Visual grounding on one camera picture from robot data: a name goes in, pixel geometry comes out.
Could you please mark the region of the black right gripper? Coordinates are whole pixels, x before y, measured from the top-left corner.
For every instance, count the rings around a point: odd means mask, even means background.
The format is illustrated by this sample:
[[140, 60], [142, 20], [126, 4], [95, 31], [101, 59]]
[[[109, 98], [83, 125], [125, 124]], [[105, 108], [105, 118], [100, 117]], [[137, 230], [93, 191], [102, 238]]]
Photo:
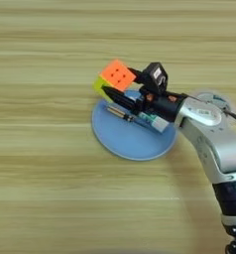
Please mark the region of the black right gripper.
[[[140, 70], [129, 67], [129, 71], [135, 75], [134, 81], [136, 83], [145, 82], [145, 77]], [[124, 92], [111, 86], [102, 86], [102, 90], [116, 104], [130, 111], [140, 110], [138, 103], [127, 97]], [[187, 95], [184, 93], [165, 91], [162, 94], [155, 94], [148, 91], [145, 86], [140, 88], [140, 93], [142, 95], [141, 110], [145, 113], [160, 116], [169, 122], [176, 120], [181, 105], [187, 99]]]

